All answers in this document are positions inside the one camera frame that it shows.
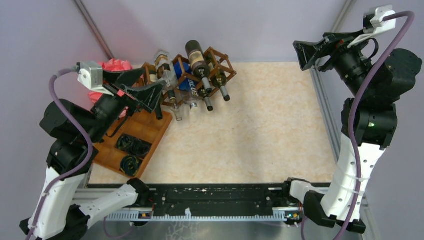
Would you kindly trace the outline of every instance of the dark wine bottle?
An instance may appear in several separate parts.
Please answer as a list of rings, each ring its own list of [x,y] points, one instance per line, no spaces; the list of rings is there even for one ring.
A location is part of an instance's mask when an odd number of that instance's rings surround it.
[[[208,55],[206,57],[207,65],[209,66],[210,72],[212,72],[215,69],[214,60],[212,59],[212,56]],[[211,78],[212,85],[215,88],[219,88],[221,91],[222,97],[224,98],[224,101],[228,102],[231,98],[228,94],[226,85],[228,83],[227,76],[225,75],[225,72],[222,69],[219,69]]]
[[[196,40],[187,42],[185,45],[185,51],[187,52],[193,75],[196,78],[201,79],[201,82],[203,83],[204,89],[207,93],[212,93],[212,87],[208,79],[210,71],[208,65],[206,64],[200,43]]]
[[[202,87],[198,90],[198,93],[199,93],[200,97],[202,97],[202,98],[203,98],[204,103],[206,104],[207,110],[208,110],[209,112],[212,112],[212,111],[214,110],[214,106],[212,106],[211,99],[209,98],[209,93],[207,93],[207,92],[206,92],[205,87],[203,87],[203,86],[202,86]]]

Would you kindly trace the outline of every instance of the wooden tray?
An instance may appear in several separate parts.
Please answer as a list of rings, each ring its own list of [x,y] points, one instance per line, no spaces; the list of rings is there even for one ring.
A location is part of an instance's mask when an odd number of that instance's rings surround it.
[[[98,155],[94,158],[94,162],[125,177],[140,178],[173,119],[169,112],[163,111],[162,114],[163,119],[157,120],[154,112],[152,114],[147,111],[135,113],[126,121],[114,137],[105,136],[103,138],[104,142],[94,145],[98,149]],[[112,135],[122,121],[120,119],[112,125],[107,135]],[[128,153],[115,147],[122,134],[134,136],[151,144],[150,151],[142,159],[142,163],[135,176],[128,176],[120,170],[122,159],[128,155]]]

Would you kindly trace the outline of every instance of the metal pole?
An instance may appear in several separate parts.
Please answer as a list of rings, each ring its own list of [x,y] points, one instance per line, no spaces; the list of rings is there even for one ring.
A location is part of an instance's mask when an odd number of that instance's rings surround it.
[[[89,12],[87,11],[86,6],[84,5],[82,0],[73,0],[75,3],[76,8],[78,8],[79,12],[81,13],[82,17],[85,20],[85,23],[87,24],[88,28],[90,29],[91,33],[97,40],[97,43],[99,44],[100,48],[103,50],[104,55],[110,60],[114,59],[115,56],[113,55],[111,49],[109,48],[108,44],[106,43],[105,39],[103,38],[102,34],[100,33],[99,29],[97,28],[95,22],[93,21],[92,17],[90,16]]]

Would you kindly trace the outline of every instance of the white bracket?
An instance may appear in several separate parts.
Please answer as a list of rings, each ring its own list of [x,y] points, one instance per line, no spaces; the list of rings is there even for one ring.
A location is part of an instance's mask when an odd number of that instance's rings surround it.
[[[372,28],[367,29],[364,27],[363,28],[364,34],[355,38],[355,40],[353,40],[347,46],[347,48],[351,48],[352,46],[360,44],[368,39],[374,38],[377,35],[380,35],[395,29],[396,19],[383,21],[385,17],[395,14],[395,11],[393,11],[392,9],[393,9],[392,5],[385,5],[385,6],[370,8],[368,12],[366,12],[363,15],[363,18],[365,19],[369,15],[374,15],[374,17],[370,20],[372,24]]]
[[[88,90],[113,96],[103,86],[103,68],[95,61],[81,62],[81,69],[78,73],[78,82],[80,82]]]

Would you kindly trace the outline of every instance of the bottle label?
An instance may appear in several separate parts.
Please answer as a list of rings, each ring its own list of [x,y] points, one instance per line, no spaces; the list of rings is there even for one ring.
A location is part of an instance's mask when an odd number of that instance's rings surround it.
[[[189,84],[189,86],[190,86],[191,94],[192,94],[192,95],[194,95],[194,96],[196,96],[196,97],[198,97],[198,96],[199,96],[199,94],[198,94],[198,91],[196,90],[196,84],[195,84],[195,81],[193,81],[193,80],[189,79],[189,80],[188,80],[188,84]]]
[[[190,65],[193,66],[198,62],[205,61],[205,59],[201,51],[193,51],[190,56],[188,56],[188,61],[190,61]]]
[[[161,64],[161,62],[168,62],[169,60],[168,60],[168,57],[167,56],[165,56],[165,55],[160,55],[160,56],[158,56],[157,58],[156,58],[156,61],[154,61],[154,64],[156,65],[156,67],[157,66],[159,66],[159,64]]]
[[[158,77],[156,74],[150,74],[150,82],[156,83],[158,81]]]
[[[161,78],[162,78],[162,76],[164,75],[164,72],[165,72],[165,71],[171,71],[171,67],[170,67],[170,65],[169,65],[169,64],[167,64],[167,63],[162,64],[162,66],[160,66],[160,67],[157,69],[157,79],[161,79]]]

